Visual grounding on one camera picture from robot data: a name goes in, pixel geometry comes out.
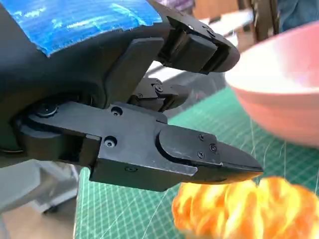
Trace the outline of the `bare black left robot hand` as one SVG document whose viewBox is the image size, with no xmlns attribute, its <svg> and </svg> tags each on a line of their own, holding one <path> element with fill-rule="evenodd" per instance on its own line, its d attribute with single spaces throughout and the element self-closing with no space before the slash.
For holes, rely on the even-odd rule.
<svg viewBox="0 0 319 239">
<path fill-rule="evenodd" d="M 152 191 L 263 173 L 216 136 L 169 125 L 188 89 L 147 78 L 154 61 L 222 73 L 239 61 L 224 36 L 154 0 L 0 3 L 0 165 L 29 159 L 90 169 L 90 180 Z"/>
</svg>

